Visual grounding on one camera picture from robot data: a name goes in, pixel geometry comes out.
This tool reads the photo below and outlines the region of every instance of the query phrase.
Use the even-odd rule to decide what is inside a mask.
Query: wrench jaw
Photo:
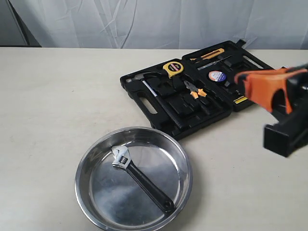
[[[112,162],[113,167],[126,169],[131,162],[128,148],[126,146],[114,146],[112,153],[115,158]]]

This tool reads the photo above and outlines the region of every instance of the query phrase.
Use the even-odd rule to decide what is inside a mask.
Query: tool kit case
[[[225,41],[127,74],[120,83],[153,128],[179,140],[253,104],[238,92],[234,76],[272,68],[244,44]]]

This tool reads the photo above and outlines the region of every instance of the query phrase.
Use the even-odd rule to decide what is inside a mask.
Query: hammer
[[[167,115],[172,119],[172,121],[176,124],[176,126],[179,129],[183,129],[186,127],[182,119],[175,113],[175,111],[170,108],[170,106],[166,103],[166,101],[163,100],[159,95],[156,94],[156,92],[150,87],[150,85],[145,81],[144,75],[145,74],[153,74],[155,72],[144,72],[140,73],[134,76],[134,78],[128,78],[126,79],[126,82],[129,83],[134,80],[140,80],[152,93],[152,95],[155,97],[159,105],[164,109],[164,111],[167,113]]]

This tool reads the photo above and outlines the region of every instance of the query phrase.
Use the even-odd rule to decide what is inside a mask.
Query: black wrench handle
[[[131,161],[126,168],[126,172],[139,184],[143,191],[152,199],[152,201],[162,210],[164,213],[172,213],[174,211],[173,201],[152,181],[147,178]]]

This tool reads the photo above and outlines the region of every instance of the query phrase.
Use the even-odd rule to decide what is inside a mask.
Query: gray wall
[[[26,45],[8,0],[0,0],[0,46]]]

